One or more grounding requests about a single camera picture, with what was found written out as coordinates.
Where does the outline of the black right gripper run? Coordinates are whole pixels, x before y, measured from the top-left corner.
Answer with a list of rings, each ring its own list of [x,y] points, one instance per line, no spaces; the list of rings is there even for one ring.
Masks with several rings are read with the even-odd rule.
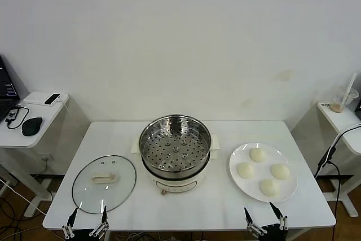
[[[261,241],[286,241],[288,235],[287,216],[284,216],[280,209],[270,202],[271,208],[279,220],[279,224],[272,224],[260,227],[253,222],[248,210],[244,208],[247,230],[255,237],[261,237]]]

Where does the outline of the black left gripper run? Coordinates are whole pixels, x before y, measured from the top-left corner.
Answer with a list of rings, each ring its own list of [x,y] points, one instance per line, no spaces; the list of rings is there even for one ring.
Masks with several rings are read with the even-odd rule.
[[[103,236],[109,229],[107,206],[104,206],[100,224],[95,229],[79,229],[73,231],[73,225],[76,220],[78,208],[75,208],[73,213],[68,217],[68,221],[62,226],[65,238],[71,241],[98,241],[98,237]]]

